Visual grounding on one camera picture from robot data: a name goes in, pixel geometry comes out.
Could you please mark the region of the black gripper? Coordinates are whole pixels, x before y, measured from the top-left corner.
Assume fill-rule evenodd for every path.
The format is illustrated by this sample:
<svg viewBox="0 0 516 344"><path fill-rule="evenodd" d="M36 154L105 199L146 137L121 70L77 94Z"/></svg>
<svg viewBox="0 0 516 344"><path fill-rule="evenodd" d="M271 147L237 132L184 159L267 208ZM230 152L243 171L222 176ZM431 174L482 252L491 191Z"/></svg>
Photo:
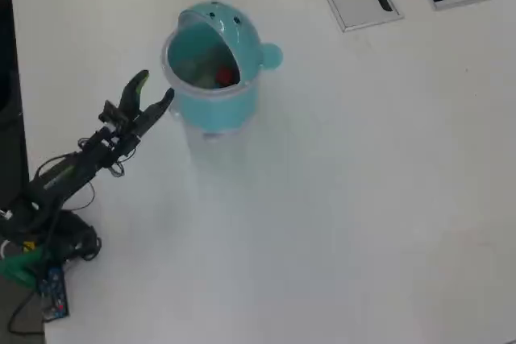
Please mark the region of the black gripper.
<svg viewBox="0 0 516 344"><path fill-rule="evenodd" d="M121 156L128 156L140 143L139 137L144 136L172 104L175 91L169 88L160 101L151 104L139 114L140 94L148 77L149 71L146 69L134 75L124 87L119 102L119 110L126 117L139 115L135 120L135 133L119 132L112 127L103 126L82 144L85 159L96 168L109 168Z"/></svg>

